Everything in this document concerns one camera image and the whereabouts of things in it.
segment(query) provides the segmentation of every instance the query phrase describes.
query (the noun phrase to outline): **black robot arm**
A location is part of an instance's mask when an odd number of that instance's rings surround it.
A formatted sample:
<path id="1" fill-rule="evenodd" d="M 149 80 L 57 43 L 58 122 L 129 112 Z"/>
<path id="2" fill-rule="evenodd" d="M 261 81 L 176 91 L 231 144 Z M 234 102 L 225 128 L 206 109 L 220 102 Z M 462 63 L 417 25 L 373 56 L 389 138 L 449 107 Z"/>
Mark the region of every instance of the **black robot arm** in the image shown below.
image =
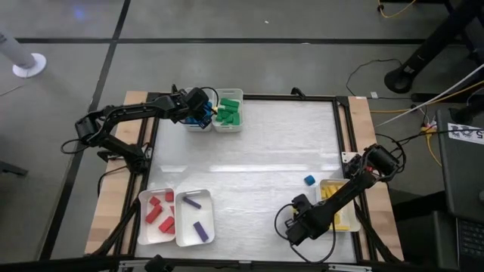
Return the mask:
<path id="1" fill-rule="evenodd" d="M 102 110 L 88 113 L 76 122 L 76 131 L 82 144 L 89 147 L 103 147 L 122 156 L 129 171 L 141 173 L 147 168 L 143 150 L 135 144 L 127 144 L 110 134 L 114 126 L 120 122 L 155 117 L 171 119 L 174 123 L 188 117 L 199 121 L 202 128 L 211 123 L 206 114 L 208 96 L 200 88 L 193 88 L 186 93 L 184 90 L 163 95 L 157 99 L 134 105 L 107 106 Z"/>
<path id="2" fill-rule="evenodd" d="M 362 156 L 348 162 L 345 172 L 351 179 L 333 196 L 312 205 L 306 195 L 296 196 L 293 207 L 297 210 L 294 219 L 286 221 L 286 235 L 291 245 L 298 246 L 306 238 L 317 239 L 329 230 L 334 215 L 360 193 L 378 181 L 390 181 L 401 166 L 390 152 L 373 144 Z"/>

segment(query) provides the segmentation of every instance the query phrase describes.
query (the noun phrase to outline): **white sticker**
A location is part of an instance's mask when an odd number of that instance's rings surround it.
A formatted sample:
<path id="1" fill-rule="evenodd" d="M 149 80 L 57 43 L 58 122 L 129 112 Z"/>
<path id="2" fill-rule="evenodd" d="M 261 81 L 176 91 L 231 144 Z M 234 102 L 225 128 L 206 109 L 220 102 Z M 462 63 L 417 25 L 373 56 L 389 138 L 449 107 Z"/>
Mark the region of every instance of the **white sticker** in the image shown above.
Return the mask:
<path id="1" fill-rule="evenodd" d="M 475 144 L 484 144 L 484 129 L 483 131 L 457 131 L 466 129 L 481 129 L 469 125 L 447 124 L 447 129 L 450 131 L 448 137 L 459 141 L 467 141 Z"/>

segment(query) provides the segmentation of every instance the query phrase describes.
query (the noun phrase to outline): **blue block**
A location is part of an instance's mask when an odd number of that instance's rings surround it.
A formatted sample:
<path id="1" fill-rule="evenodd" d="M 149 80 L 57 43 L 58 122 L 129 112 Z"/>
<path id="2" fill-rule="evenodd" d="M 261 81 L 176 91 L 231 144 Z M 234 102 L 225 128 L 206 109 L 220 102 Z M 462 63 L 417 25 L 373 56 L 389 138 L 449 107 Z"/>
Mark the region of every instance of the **blue block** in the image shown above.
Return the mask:
<path id="1" fill-rule="evenodd" d="M 316 182 L 315 177 L 313 177 L 311 175 L 305 177 L 304 181 L 306 182 L 306 184 L 308 184 L 308 186 L 311 186 Z"/>

